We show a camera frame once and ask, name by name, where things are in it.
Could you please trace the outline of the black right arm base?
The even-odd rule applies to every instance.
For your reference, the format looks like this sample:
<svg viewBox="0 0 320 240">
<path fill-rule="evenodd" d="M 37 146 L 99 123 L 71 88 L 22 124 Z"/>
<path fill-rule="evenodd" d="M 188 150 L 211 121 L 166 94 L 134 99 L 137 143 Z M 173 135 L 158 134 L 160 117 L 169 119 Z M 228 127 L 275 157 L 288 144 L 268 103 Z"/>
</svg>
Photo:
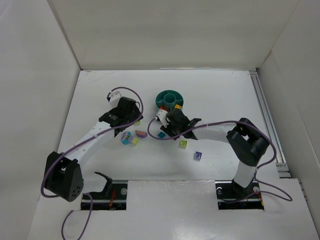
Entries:
<svg viewBox="0 0 320 240">
<path fill-rule="evenodd" d="M 264 203 L 257 181 L 243 188 L 233 180 L 215 181 L 219 210 L 264 210 Z"/>
</svg>

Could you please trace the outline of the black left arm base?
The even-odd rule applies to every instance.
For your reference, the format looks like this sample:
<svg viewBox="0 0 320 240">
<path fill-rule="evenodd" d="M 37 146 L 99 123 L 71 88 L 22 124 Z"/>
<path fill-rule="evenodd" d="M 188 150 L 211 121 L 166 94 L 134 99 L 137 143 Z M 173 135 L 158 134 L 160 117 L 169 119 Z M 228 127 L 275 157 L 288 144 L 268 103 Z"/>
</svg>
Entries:
<svg viewBox="0 0 320 240">
<path fill-rule="evenodd" d="M 80 201 L 81 210 L 125 211 L 127 208 L 128 181 L 114 180 L 95 172 L 84 180 Z"/>
</svg>

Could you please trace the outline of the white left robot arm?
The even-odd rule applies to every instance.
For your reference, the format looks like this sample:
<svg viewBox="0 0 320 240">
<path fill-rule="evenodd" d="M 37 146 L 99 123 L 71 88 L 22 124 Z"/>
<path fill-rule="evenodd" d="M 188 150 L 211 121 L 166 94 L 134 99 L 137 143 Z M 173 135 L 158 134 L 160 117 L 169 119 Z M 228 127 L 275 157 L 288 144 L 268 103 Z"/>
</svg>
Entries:
<svg viewBox="0 0 320 240">
<path fill-rule="evenodd" d="M 74 201 L 83 191 L 82 168 L 88 160 L 104 144 L 143 118 L 142 107 L 134 99 L 121 96 L 115 103 L 78 143 L 65 152 L 53 151 L 48 155 L 41 183 L 43 197 Z"/>
</svg>

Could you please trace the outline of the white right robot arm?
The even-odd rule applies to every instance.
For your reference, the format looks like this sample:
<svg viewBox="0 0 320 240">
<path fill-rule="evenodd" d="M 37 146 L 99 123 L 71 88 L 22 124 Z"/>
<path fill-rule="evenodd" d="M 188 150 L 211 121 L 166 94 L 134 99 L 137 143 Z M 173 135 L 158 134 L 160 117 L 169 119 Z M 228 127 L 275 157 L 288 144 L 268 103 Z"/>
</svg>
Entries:
<svg viewBox="0 0 320 240">
<path fill-rule="evenodd" d="M 257 165 L 270 145 L 263 133 L 247 118 L 215 124 L 205 123 L 200 118 L 189 119 L 178 108 L 170 111 L 160 109 L 156 117 L 162 124 L 160 129 L 174 140 L 183 136 L 186 139 L 213 140 L 229 144 L 239 159 L 233 182 L 243 189 L 251 184 Z"/>
</svg>

